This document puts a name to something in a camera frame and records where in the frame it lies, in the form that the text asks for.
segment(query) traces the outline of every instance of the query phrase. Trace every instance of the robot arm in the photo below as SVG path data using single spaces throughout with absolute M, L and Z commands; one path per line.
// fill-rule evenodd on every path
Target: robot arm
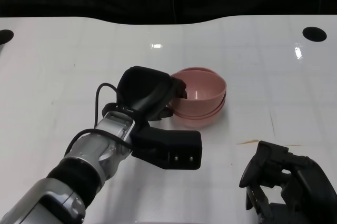
M 117 96 L 116 103 L 107 104 L 95 129 L 79 133 L 57 167 L 0 223 L 82 223 L 86 208 L 130 153 L 163 169 L 198 169 L 199 132 L 156 129 L 148 123 L 172 116 L 166 105 L 173 97 L 184 97 L 185 87 L 162 72 L 137 66 L 127 70 L 117 88 L 123 100 Z
M 254 207 L 262 224 L 336 224 L 337 195 L 327 176 L 315 161 L 288 150 L 259 142 L 240 181 L 247 189 L 246 209 Z M 269 203 L 260 185 L 280 186 L 285 204 Z

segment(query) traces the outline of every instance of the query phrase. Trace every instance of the pink plastic bowl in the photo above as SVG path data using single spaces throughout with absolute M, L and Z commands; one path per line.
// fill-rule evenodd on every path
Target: pink plastic bowl
M 221 114 L 222 108 L 225 105 L 225 100 L 221 103 L 221 105 L 216 109 L 215 113 L 208 117 L 202 117 L 201 119 L 188 119 L 185 117 L 180 117 L 175 114 L 174 119 L 177 123 L 182 124 L 186 127 L 191 128 L 201 128 L 205 127 L 213 122 L 215 122 Z
M 208 113 L 207 115 L 203 115 L 203 116 L 187 116 L 187 115 L 182 115 L 182 114 L 179 114 L 178 112 L 174 111 L 174 114 L 179 116 L 179 117 L 182 117 L 182 118 L 185 118 L 185 119 L 190 119 L 190 120 L 201 120 L 201 119 L 206 119 L 208 117 L 211 117 L 213 115 L 215 115 L 221 108 L 223 108 L 223 106 L 225 105 L 225 102 L 226 102 L 226 94 L 225 96 L 223 97 L 220 105 L 212 112 Z
M 189 70 L 201 70 L 203 72 L 209 72 L 209 73 L 214 73 L 218 75 L 218 73 L 216 73 L 215 71 L 208 69 L 208 68 L 204 68 L 204 67 L 189 67 L 189 68 L 182 69 L 179 72 L 186 72 Z
M 203 116 L 216 110 L 227 89 L 222 77 L 201 70 L 178 72 L 172 77 L 181 79 L 187 85 L 187 99 L 174 98 L 170 102 L 173 110 L 183 116 Z

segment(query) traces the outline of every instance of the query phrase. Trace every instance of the pink bowl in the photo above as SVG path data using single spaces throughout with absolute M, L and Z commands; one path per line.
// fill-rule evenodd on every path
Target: pink bowl
M 216 73 L 215 71 L 208 69 L 208 68 L 204 68 L 204 67 L 189 67 L 189 68 L 182 69 L 179 72 L 186 72 L 189 70 L 201 70 L 202 72 L 209 72 L 209 73 L 214 73 L 218 75 L 218 73 Z
M 211 117 L 213 115 L 215 115 L 221 108 L 223 108 L 223 106 L 225 105 L 225 102 L 226 102 L 226 94 L 225 96 L 223 97 L 220 105 L 212 112 L 210 112 L 209 114 L 207 115 L 203 115 L 203 116 L 187 116 L 187 115 L 182 115 L 182 114 L 179 114 L 178 112 L 174 111 L 174 114 L 179 116 L 179 117 L 182 117 L 184 119 L 189 119 L 189 120 L 201 120 L 201 119 L 206 119 L 208 117 Z
M 174 119 L 176 120 L 177 123 L 182 124 L 186 127 L 191 127 L 191 128 L 201 128 L 205 127 L 213 122 L 215 122 L 222 111 L 222 108 L 224 106 L 225 102 L 221 104 L 221 106 L 217 109 L 216 113 L 214 113 L 212 116 L 202 118 L 202 119 L 187 119 L 184 117 L 180 117 L 178 115 L 174 115 Z
M 173 110 L 183 116 L 204 116 L 216 110 L 227 89 L 222 77 L 201 70 L 178 72 L 172 77 L 187 85 L 187 99 L 174 98 L 170 102 Z

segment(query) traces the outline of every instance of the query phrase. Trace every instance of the hole in table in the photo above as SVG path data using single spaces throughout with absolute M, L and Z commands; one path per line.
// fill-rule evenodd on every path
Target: hole in table
M 11 30 L 0 30 L 0 45 L 8 43 L 14 37 L 14 33 Z
M 317 27 L 307 27 L 302 34 L 306 39 L 313 42 L 322 42 L 327 38 L 325 31 Z

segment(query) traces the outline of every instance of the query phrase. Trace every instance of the white table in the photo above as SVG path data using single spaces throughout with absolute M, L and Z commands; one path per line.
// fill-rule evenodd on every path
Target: white table
M 174 73 L 217 71 L 225 110 L 201 131 L 197 171 L 121 162 L 85 223 L 256 223 L 240 177 L 265 140 L 317 161 L 337 189 L 337 16 L 238 16 L 192 25 L 120 25 L 89 18 L 2 18 L 15 36 L 0 52 L 0 216 L 54 168 L 76 133 L 94 123 L 102 82 L 140 65 Z M 328 35 L 314 43 L 302 31 Z M 100 110 L 115 94 L 102 90 Z M 165 119 L 154 126 L 171 129 Z M 280 189 L 265 189 L 282 202 Z

